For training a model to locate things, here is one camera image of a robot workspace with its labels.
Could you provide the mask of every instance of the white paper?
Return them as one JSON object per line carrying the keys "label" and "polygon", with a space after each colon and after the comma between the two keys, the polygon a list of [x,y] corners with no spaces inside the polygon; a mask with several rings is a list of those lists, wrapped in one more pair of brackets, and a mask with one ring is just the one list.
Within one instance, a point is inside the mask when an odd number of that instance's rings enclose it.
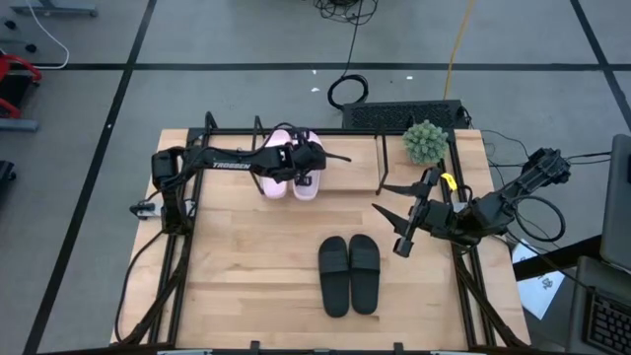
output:
{"label": "white paper", "polygon": [[[513,250],[513,263],[529,259],[535,253],[521,244]],[[529,310],[539,320],[543,319],[550,307],[554,295],[559,290],[565,276],[559,271],[549,272],[517,283],[520,290],[522,306]]]}

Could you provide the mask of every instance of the black slide sandal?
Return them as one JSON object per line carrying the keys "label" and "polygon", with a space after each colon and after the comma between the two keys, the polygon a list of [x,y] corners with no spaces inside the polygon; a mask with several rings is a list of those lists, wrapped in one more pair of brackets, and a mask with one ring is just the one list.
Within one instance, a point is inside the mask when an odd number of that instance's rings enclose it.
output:
{"label": "black slide sandal", "polygon": [[350,282],[346,242],[341,237],[329,237],[317,252],[319,285],[322,290],[324,310],[339,318],[348,312]]}
{"label": "black slide sandal", "polygon": [[348,249],[353,309],[360,315],[370,315],[377,309],[379,301],[379,247],[370,237],[355,235]]}

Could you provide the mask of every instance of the yellow tag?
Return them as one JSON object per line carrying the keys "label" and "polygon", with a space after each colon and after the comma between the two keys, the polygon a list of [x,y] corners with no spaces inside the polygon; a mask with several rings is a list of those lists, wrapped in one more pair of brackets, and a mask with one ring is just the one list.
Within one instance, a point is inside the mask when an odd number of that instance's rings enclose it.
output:
{"label": "yellow tag", "polygon": [[450,186],[450,189],[452,191],[456,191],[457,190],[457,183],[456,180],[454,179],[454,177],[452,177],[452,175],[444,173],[441,175],[441,178],[444,178],[445,181],[447,182],[447,185]]}

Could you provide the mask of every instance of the black floor line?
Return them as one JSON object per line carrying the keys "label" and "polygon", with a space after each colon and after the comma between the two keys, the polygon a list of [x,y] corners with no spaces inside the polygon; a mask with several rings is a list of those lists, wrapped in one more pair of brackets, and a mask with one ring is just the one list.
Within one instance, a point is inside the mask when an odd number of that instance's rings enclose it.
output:
{"label": "black floor line", "polygon": [[37,315],[35,316],[35,321],[33,327],[31,328],[31,332],[24,349],[24,354],[36,354],[39,344],[41,343],[46,324],[48,323],[48,318],[50,317],[52,307],[59,292],[59,287],[61,286],[61,281],[63,280],[63,275],[68,266],[68,261],[70,260],[70,254],[72,253],[72,249],[77,241],[81,223],[83,222],[83,218],[86,214],[88,203],[90,201],[90,197],[92,196],[97,176],[99,175],[99,170],[101,169],[101,164],[105,156],[105,150],[107,149],[111,132],[116,123],[120,106],[122,105],[123,98],[125,97],[125,92],[129,86],[129,80],[131,79],[131,74],[133,72],[133,64],[138,59],[138,53],[140,53],[140,47],[145,38],[145,34],[147,33],[151,17],[156,6],[156,1],[157,0],[149,0],[147,3],[147,8],[145,9],[142,22],[138,28],[138,33],[136,34],[131,52],[129,53],[127,63],[125,64],[125,70],[120,82],[118,83],[118,89],[116,90],[116,94],[112,100],[111,107],[109,108],[109,113],[107,114],[107,119],[105,120],[105,125],[101,133],[99,143],[97,144],[95,155],[90,163],[88,175],[86,176],[83,188],[81,189],[79,201],[77,202],[77,206],[72,214],[72,219],[70,220],[68,231],[66,232],[63,244],[61,245],[59,256],[57,257],[55,266],[52,269],[52,274],[48,280],[46,291],[44,292]]}
{"label": "black floor line", "polygon": [[[618,107],[620,108],[620,112],[622,113],[622,117],[627,122],[627,126],[631,128],[631,108],[629,107],[629,102],[627,101],[624,92],[620,88],[620,84],[618,84],[618,80],[615,77],[615,74],[612,71],[612,67],[609,65],[607,58],[604,56],[604,52],[602,51],[602,47],[600,43],[598,43],[598,39],[596,38],[596,34],[592,29],[592,25],[590,25],[590,21],[588,17],[585,15],[585,11],[583,11],[583,7],[579,0],[570,0],[572,7],[574,8],[574,12],[576,12],[576,16],[579,18],[579,22],[581,23],[581,27],[583,28],[583,32],[585,32],[585,36],[588,38],[588,42],[592,47],[592,51],[598,60],[598,64],[603,66],[602,73],[604,74],[604,78],[609,85],[609,89],[615,98]],[[615,67],[620,68],[628,68],[628,64],[616,65]]]}
{"label": "black floor line", "polygon": [[[37,63],[56,66],[56,63]],[[64,70],[125,70],[127,64],[75,63]],[[157,71],[265,71],[265,70],[344,70],[346,63],[136,63],[134,70]],[[351,63],[353,70],[447,70],[448,63]],[[631,71],[631,64],[571,64],[571,63],[456,63],[455,71]]]}

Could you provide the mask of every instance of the pink slide sandal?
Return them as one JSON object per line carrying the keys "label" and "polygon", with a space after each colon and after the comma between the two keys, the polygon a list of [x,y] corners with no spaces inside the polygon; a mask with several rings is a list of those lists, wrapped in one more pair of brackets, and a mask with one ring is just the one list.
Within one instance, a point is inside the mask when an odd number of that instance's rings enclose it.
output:
{"label": "pink slide sandal", "polygon": [[[269,141],[265,147],[275,147],[285,145],[292,141],[292,137],[286,130],[277,129],[272,132]],[[278,199],[283,198],[287,192],[287,181],[276,182],[271,177],[262,177],[260,179],[263,192],[267,198]]]}
{"label": "pink slide sandal", "polygon": [[[309,132],[308,140],[310,142],[316,142],[320,146],[322,145],[322,142],[313,132]],[[311,171],[302,181],[299,181],[297,177],[294,178],[294,195],[296,198],[302,201],[311,201],[316,198],[320,173],[321,171]]]}

